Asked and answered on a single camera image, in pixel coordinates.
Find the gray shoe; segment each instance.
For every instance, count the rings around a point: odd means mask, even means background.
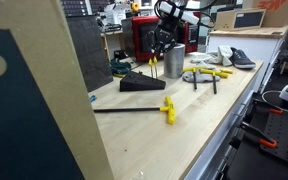
[[[233,51],[233,55],[230,57],[230,60],[236,68],[253,69],[256,67],[256,64],[245,55],[244,51],[232,47],[231,50]]]

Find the black triangular block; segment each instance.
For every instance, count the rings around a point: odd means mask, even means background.
[[[162,90],[165,85],[165,81],[130,71],[120,81],[120,91]]]

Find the workbench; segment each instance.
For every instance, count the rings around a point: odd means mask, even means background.
[[[206,51],[217,52],[218,46],[228,45],[243,50],[250,59],[262,60],[263,68],[255,82],[254,91],[263,93],[287,35],[288,25],[239,31],[216,30],[209,33]]]
[[[194,66],[190,63],[192,57],[193,54],[186,55],[184,67]],[[213,93],[211,82],[197,84],[195,91],[193,84],[182,78],[164,77],[163,61],[157,64],[157,75],[166,82],[164,90],[119,92],[120,78],[115,78],[90,92],[89,96],[97,97],[92,102],[93,109],[162,107],[166,96],[171,97],[175,107],[173,125],[167,123],[167,113],[159,111],[95,113],[114,178],[201,176],[253,94],[254,80],[262,66],[261,61],[255,62],[252,70],[226,67],[234,73],[217,82],[217,94]],[[133,71],[151,76],[146,63]]]

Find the wooden tabletop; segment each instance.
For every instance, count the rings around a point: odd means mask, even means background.
[[[216,30],[209,33],[210,36],[224,37],[252,37],[252,38],[281,38],[287,33],[288,25],[284,27],[262,27],[237,31]]]
[[[193,55],[187,55],[184,67]],[[261,61],[250,71],[234,71],[227,79],[217,82],[217,94],[212,83],[197,85],[163,75],[163,61],[158,63],[158,78],[166,82],[164,90],[119,92],[119,78],[89,93],[97,100],[93,109],[136,108],[165,106],[165,97],[170,96],[175,110],[176,122],[167,124],[167,113],[120,112],[95,113],[99,130],[115,179],[184,178],[193,163],[202,153],[223,119],[234,106],[245,87],[257,74]],[[150,76],[149,66],[142,65],[133,71],[142,71]]]

